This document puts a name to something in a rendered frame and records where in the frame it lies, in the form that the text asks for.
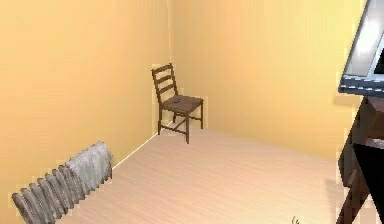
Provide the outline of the brown wooden chair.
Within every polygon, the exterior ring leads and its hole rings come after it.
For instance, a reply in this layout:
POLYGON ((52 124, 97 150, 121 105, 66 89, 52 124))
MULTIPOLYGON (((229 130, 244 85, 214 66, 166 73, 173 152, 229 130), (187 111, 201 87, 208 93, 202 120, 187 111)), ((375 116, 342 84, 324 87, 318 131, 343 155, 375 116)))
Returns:
POLYGON ((200 122, 200 128, 204 126, 204 100, 202 98, 180 95, 172 63, 162 65, 151 70, 158 102, 158 122, 157 133, 161 134, 162 129, 167 129, 183 134, 186 143, 190 143, 190 120, 200 122), (180 98, 181 102, 173 103, 174 99, 180 98), (177 117, 183 120, 174 127, 162 124, 163 111, 172 113, 172 122, 176 122, 177 117))

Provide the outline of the grey cloth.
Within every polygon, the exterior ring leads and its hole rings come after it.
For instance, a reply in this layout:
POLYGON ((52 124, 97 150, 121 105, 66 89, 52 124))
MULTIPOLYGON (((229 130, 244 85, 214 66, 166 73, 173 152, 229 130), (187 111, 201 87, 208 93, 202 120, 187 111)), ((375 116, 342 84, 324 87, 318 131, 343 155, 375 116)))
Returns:
POLYGON ((65 166, 79 178, 83 190, 89 194, 112 177, 112 158, 107 145, 97 142, 70 158, 65 166))

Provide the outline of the grey ribbed radiator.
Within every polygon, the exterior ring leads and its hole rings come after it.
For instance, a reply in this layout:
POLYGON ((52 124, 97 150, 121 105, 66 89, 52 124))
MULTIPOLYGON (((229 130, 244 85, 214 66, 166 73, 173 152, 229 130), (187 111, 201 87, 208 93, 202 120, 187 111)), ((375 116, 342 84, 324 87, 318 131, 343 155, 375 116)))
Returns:
POLYGON ((55 224, 90 193, 88 186, 68 167, 60 165, 11 199, 26 224, 55 224))

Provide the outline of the dark brown wooden table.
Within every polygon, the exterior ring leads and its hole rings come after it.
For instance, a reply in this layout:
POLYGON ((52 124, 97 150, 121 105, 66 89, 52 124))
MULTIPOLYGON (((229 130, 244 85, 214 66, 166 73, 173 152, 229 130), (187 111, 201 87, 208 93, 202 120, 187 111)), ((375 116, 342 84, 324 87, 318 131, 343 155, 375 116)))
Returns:
POLYGON ((336 224, 352 224, 368 196, 384 224, 384 98, 363 98, 338 165, 349 192, 336 224))

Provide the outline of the grey television set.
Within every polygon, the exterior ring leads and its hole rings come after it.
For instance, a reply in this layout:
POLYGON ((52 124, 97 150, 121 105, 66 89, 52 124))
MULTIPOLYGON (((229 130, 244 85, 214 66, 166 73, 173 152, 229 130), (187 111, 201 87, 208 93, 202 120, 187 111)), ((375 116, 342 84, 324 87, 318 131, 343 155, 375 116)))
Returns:
POLYGON ((384 0, 367 0, 338 91, 384 97, 384 0))

